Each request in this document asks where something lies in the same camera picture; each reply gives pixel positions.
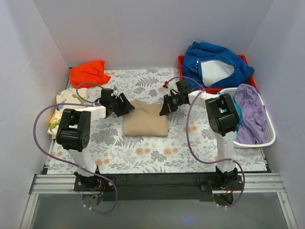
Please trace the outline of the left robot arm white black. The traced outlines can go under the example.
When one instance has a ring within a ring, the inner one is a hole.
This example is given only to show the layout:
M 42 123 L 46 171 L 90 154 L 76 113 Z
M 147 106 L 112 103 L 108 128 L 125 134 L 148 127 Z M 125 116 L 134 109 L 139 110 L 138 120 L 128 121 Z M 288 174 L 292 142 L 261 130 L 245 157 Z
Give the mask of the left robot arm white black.
M 105 119 L 111 114 L 117 117 L 128 114 L 135 107 L 126 96 L 115 94 L 113 89 L 102 89 L 100 98 L 93 106 L 82 109 L 64 109 L 56 134 L 56 141 L 71 155 L 74 163 L 80 166 L 74 175 L 89 190 L 96 191 L 101 187 L 98 166 L 94 163 L 87 149 L 90 142 L 91 123 Z

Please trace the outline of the beige t shirt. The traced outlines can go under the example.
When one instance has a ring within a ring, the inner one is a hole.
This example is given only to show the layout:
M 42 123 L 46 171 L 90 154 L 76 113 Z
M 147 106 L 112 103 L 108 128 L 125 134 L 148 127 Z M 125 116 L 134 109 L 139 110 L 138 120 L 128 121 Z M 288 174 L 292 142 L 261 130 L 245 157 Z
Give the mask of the beige t shirt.
M 168 119 L 165 115 L 159 115 L 162 104 L 148 104 L 140 100 L 133 100 L 131 104 L 135 109 L 124 116 L 124 135 L 162 137 L 168 135 Z

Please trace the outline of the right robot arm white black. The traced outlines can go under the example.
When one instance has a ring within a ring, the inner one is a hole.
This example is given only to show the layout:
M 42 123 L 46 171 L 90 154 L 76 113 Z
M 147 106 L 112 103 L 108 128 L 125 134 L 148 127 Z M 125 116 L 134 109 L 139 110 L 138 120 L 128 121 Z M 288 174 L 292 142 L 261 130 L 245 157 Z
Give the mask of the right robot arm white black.
M 186 124 L 194 105 L 206 109 L 211 130 L 215 133 L 218 159 L 213 162 L 200 160 L 191 147 L 189 134 L 186 134 L 189 150 L 200 163 L 216 164 L 216 172 L 211 184 L 220 189 L 228 189 L 238 178 L 236 161 L 234 160 L 234 136 L 239 123 L 239 115 L 229 94 L 209 94 L 203 90 L 195 90 L 189 86 L 187 80 L 176 82 L 177 90 L 163 96 L 163 106 L 160 116 L 168 115 L 178 110 L 178 107 L 189 104 Z

